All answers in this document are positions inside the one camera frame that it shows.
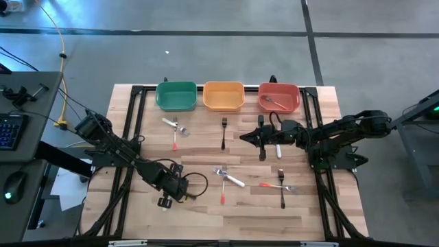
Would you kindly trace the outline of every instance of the yellow cable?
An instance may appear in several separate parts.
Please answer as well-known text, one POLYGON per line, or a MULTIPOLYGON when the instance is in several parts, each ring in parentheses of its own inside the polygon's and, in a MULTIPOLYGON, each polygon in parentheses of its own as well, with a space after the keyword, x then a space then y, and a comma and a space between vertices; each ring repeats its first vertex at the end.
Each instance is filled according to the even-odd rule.
MULTIPOLYGON (((35 3, 38 4, 41 8, 41 10, 43 10, 43 12, 47 15, 47 17, 49 17, 50 21, 54 24, 56 31, 58 32, 58 34, 60 35, 61 38, 61 43, 62 43, 62 54, 65 54, 65 48, 64 48, 64 38, 62 37, 61 31, 58 28, 58 26, 56 25, 55 21, 50 17, 49 13, 47 13, 47 11, 42 7, 41 3, 39 0, 35 0, 35 3)), ((60 72, 63 73, 64 72, 64 58, 61 58, 61 68, 60 68, 60 72)), ((64 103, 62 105, 62 110, 61 110, 61 116, 58 119, 58 123, 54 123, 54 126, 59 127, 59 124, 66 124, 67 125, 67 121, 64 119, 64 113, 66 110, 66 102, 67 102, 67 86, 66 86, 66 82, 64 81, 64 75, 62 76, 61 79, 62 82, 62 87, 64 88, 64 103)))

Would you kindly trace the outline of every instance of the black desk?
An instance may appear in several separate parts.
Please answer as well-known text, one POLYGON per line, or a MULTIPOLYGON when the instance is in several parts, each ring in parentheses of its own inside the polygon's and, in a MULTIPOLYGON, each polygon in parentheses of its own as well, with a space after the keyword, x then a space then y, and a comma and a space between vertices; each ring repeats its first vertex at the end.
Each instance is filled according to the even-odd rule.
MULTIPOLYGON (((89 164, 40 140, 47 123, 47 118, 43 116, 49 116, 61 78, 60 72, 13 72, 11 75, 0 75, 0 85, 11 88, 14 92, 18 92, 20 86, 24 86, 29 94, 33 94, 40 88, 40 83, 49 88, 48 91, 37 95, 35 102, 26 102, 23 105, 24 113, 13 112, 28 115, 29 122, 15 151, 0 150, 0 164, 28 162, 34 158, 45 159, 51 164, 90 178, 89 164)), ((0 113, 12 110, 16 110, 12 102, 0 95, 0 113)))
MULTIPOLYGON (((41 183, 48 163, 75 172, 76 174, 91 177, 91 166, 78 158, 60 151, 43 141, 41 137, 52 105, 54 104, 62 74, 60 72, 12 72, 11 75, 0 74, 0 85, 17 92, 24 86, 29 94, 40 88, 40 83, 49 88, 48 91, 37 95, 36 102, 26 102, 23 105, 24 114, 29 121, 22 134, 20 143, 15 151, 0 151, 0 189, 6 178, 22 166, 27 172, 25 194, 21 201, 14 205, 0 202, 0 242, 19 242, 28 226, 36 225, 41 210, 41 183)), ((0 94, 0 113, 16 110, 12 102, 0 94)))
MULTIPOLYGON (((0 186, 6 178, 20 169, 22 164, 0 165, 0 186)), ((35 160, 23 167, 22 172, 27 173, 25 182, 25 192, 23 198, 13 205, 6 204, 5 200, 0 199, 0 243, 19 242, 27 228, 29 218, 36 204, 37 195, 42 191, 41 182, 47 167, 47 161, 35 160)))

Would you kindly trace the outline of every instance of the black table leg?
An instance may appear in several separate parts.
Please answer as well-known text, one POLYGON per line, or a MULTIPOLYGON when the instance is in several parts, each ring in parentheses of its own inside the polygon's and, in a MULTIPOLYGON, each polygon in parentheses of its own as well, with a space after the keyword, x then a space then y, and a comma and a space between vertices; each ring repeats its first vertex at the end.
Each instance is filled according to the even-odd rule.
POLYGON ((90 178, 91 177, 91 165, 87 162, 81 161, 70 154, 66 154, 63 151, 55 148, 52 145, 40 141, 38 149, 35 153, 35 158, 44 159, 52 165, 69 170, 70 172, 78 175, 90 178))

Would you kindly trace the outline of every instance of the red handle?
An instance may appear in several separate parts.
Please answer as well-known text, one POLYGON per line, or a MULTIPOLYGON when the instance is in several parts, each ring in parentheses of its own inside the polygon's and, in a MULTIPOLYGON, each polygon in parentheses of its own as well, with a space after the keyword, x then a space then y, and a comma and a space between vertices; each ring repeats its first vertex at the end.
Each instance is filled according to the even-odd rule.
POLYGON ((261 187, 272 187, 273 185, 271 185, 269 183, 259 183, 259 186, 261 186, 261 187))

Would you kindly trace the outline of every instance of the plastic bowl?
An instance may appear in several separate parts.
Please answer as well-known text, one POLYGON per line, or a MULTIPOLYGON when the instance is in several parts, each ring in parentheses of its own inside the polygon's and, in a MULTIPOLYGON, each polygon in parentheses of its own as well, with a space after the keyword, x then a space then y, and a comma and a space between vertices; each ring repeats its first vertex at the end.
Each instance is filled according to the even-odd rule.
POLYGON ((259 108, 263 112, 292 113, 300 106, 299 88, 294 84, 264 82, 259 86, 259 108))
POLYGON ((156 104, 169 112, 194 110, 197 85, 193 82, 162 82, 156 89, 156 104))
POLYGON ((244 97, 241 82, 206 82, 203 88, 203 102, 209 110, 238 111, 244 97))

